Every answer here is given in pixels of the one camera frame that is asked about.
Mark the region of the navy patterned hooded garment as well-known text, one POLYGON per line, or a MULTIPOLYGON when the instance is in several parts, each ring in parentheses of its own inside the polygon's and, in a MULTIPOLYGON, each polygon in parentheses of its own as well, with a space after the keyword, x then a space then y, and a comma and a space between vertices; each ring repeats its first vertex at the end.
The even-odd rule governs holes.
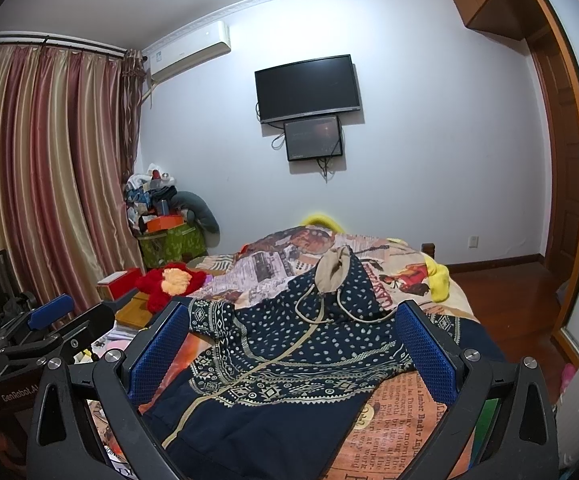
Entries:
POLYGON ((259 304, 187 310, 210 346, 144 419, 189 479, 321 478, 375 389, 414 367, 347 246, 259 304))

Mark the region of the pile of clutter clothes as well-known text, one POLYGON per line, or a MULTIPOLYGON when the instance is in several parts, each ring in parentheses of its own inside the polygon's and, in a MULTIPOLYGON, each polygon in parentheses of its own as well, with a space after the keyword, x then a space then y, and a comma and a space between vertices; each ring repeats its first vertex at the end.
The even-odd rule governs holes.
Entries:
POLYGON ((145 233, 149 220, 170 214, 173 210, 171 200, 178 192, 175 183, 175 177, 156 164, 129 177, 123 197, 129 227, 134 234, 145 233))

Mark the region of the newspaper print bed cover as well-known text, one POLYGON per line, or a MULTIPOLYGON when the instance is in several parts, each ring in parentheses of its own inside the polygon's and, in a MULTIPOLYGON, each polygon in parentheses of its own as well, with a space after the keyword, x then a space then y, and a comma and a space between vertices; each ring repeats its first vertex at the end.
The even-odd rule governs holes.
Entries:
POLYGON ((143 416, 184 478, 394 479, 442 417, 376 288, 396 254, 417 274, 405 296, 428 298, 424 260, 322 231, 308 249, 306 270, 247 306, 208 289, 185 300, 207 347, 143 416))

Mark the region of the red white box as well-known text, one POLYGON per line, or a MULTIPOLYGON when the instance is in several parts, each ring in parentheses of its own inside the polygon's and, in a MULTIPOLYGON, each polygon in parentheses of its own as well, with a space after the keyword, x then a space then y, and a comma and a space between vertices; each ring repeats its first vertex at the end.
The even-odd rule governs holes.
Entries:
POLYGON ((99 298, 104 301, 118 300, 135 288, 136 281, 142 275, 140 268, 130 268, 109 274, 96 284, 99 298))

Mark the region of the red plush toy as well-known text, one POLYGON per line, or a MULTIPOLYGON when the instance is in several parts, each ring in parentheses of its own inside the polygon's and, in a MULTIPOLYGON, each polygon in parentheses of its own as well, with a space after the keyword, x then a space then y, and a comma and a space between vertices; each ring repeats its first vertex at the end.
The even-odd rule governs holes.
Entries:
POLYGON ((146 309, 157 314, 174 297, 185 297, 204 286, 208 274, 190 269, 183 262, 166 264, 163 268, 152 269, 135 283, 136 288, 147 296, 146 309))

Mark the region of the yellow plush blanket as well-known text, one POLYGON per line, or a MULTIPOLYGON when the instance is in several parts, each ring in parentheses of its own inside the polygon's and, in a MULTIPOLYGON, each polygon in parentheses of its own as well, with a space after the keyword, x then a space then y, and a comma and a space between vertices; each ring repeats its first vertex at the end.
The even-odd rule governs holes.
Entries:
MULTIPOLYGON (((336 234, 346 235, 345 230, 331 217, 326 214, 310 214, 301 221, 303 226, 316 226, 326 229, 336 234)), ((396 282, 405 286, 407 292, 413 292, 414 278, 423 273, 429 286, 431 300, 442 302, 450 296, 450 274, 449 269, 443 264, 437 263, 434 259, 435 245, 426 243, 419 253, 424 258, 424 264, 415 263, 414 266, 404 266, 402 271, 396 274, 396 282)))

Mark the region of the green storage box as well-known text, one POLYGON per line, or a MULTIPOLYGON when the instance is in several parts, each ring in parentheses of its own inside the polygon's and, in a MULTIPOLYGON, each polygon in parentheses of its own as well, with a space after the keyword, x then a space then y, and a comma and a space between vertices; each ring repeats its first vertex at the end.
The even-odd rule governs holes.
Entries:
POLYGON ((138 244, 147 269, 161 268, 172 262, 189 262, 207 254, 204 234, 195 224, 182 224, 142 235, 138 238, 138 244))

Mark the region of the orange box on pile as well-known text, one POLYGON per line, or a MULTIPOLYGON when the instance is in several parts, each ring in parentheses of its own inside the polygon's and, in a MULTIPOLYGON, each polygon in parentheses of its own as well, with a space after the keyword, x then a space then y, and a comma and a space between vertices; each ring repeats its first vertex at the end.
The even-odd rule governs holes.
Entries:
POLYGON ((167 214, 167 216, 158 216, 146 222, 146 231, 156 233, 163 230, 174 229, 177 226, 183 226, 185 223, 181 214, 167 214))

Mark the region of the striped red gold curtain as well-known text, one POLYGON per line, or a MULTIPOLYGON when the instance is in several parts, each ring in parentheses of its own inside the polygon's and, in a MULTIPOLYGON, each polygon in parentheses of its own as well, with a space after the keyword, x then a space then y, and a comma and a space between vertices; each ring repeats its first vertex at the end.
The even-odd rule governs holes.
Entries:
POLYGON ((133 54, 0 44, 0 250, 43 301, 88 309, 102 278, 142 263, 123 189, 143 78, 133 54))

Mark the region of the grey neck pillow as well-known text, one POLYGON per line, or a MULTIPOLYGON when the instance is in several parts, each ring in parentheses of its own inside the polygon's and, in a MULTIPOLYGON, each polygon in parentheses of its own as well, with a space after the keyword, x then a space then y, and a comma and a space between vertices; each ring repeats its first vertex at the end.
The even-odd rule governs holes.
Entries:
POLYGON ((219 223, 212 214, 206 202, 197 194, 186 191, 176 192, 169 200, 171 208, 178 211, 187 210, 193 214, 193 220, 198 226, 210 234, 219 234, 219 223))

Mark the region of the small black wall monitor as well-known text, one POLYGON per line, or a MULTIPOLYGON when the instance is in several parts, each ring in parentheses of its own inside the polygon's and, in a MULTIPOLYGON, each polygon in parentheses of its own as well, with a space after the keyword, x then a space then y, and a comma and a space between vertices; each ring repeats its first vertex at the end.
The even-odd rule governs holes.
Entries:
POLYGON ((338 157, 344 154, 343 135, 336 115, 308 117, 284 124, 290 162, 338 157))

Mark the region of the white wall air conditioner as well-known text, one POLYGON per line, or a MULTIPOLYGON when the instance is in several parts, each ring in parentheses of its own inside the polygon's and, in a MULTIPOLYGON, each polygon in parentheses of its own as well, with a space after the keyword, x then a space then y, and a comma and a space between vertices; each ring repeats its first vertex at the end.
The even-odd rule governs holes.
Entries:
POLYGON ((166 81, 202 63, 231 52, 230 31, 222 21, 214 22, 172 40, 149 55, 152 81, 166 81))

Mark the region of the large black wall television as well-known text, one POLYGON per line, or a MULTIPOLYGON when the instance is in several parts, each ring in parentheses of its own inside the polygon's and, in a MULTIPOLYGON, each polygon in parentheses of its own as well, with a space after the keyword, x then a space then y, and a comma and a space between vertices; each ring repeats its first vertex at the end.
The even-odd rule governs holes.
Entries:
POLYGON ((260 122, 361 110, 349 54, 289 63, 254 73, 260 122))

